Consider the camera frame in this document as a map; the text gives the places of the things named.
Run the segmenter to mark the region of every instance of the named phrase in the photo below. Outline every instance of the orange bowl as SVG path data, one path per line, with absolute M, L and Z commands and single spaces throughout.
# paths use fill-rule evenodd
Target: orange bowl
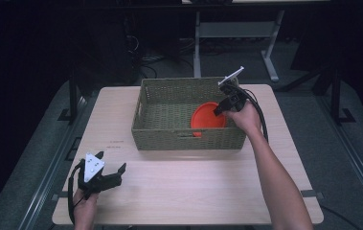
M 223 114 L 215 116 L 214 110 L 217 107 L 217 103 L 208 102 L 200 105 L 193 113 L 191 118 L 191 128 L 201 127 L 225 127 L 226 117 Z M 202 136 L 201 132 L 194 132 L 193 136 Z

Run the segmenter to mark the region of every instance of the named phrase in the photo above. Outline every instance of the light wood tabletop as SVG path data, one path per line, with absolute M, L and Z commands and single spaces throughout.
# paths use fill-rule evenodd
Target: light wood tabletop
M 271 87 L 265 84 L 240 87 L 256 95 L 267 123 L 270 146 L 299 189 L 312 190 Z M 95 222 L 114 225 L 271 223 L 248 139 L 242 149 L 234 150 L 137 150 L 131 126 L 139 91 L 140 86 L 101 90 L 71 168 L 87 152 L 96 154 L 101 150 L 105 162 L 103 175 L 115 173 L 127 163 L 122 185 L 100 194 Z M 66 182 L 62 191 L 67 188 Z M 316 197 L 304 200 L 312 222 L 322 222 L 324 216 Z M 53 222 L 71 224 L 67 210 L 67 198 L 61 197 Z

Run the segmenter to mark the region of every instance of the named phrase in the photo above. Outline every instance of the basket handle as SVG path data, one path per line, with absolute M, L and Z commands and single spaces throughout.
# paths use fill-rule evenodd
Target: basket handle
M 205 132 L 205 129 L 199 129 L 198 131 L 190 132 L 190 131 L 175 131 L 175 135 L 178 139 L 199 139 L 202 138 L 202 134 Z

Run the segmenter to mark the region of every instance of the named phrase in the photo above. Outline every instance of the woven basket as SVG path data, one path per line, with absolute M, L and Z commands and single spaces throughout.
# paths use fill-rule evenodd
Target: woven basket
M 226 96 L 217 83 L 223 78 L 143 80 L 133 118 L 138 150 L 239 150 L 245 134 L 227 119 L 222 128 L 191 128 L 194 111 Z M 200 137 L 193 136 L 201 132 Z

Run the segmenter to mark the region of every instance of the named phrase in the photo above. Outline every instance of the desk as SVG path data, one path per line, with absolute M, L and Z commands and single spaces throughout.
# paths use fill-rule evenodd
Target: desk
M 270 146 L 299 189 L 312 190 L 271 87 L 259 84 L 241 87 L 250 89 L 258 98 L 267 122 Z M 139 90 L 139 86 L 102 89 L 79 145 L 74 162 L 84 158 L 87 152 L 104 151 L 103 174 L 115 173 L 127 163 L 122 186 L 100 194 L 95 222 L 116 225 L 269 224 L 248 139 L 242 149 L 234 150 L 138 151 L 131 125 Z M 312 222 L 322 222 L 323 214 L 316 197 L 304 200 Z M 71 224 L 67 198 L 58 200 L 53 222 Z
M 234 0 L 233 4 L 250 3 L 305 3 L 329 0 Z M 190 0 L 182 0 L 183 4 L 190 4 Z M 199 11 L 195 21 L 195 51 L 193 55 L 193 76 L 201 78 L 201 64 L 199 58 L 199 38 L 201 37 L 269 37 L 270 43 L 266 50 L 261 51 L 261 57 L 271 81 L 279 81 L 279 77 L 271 61 L 271 53 L 276 43 L 281 27 L 284 10 L 279 10 L 273 21 L 262 22 L 201 22 Z

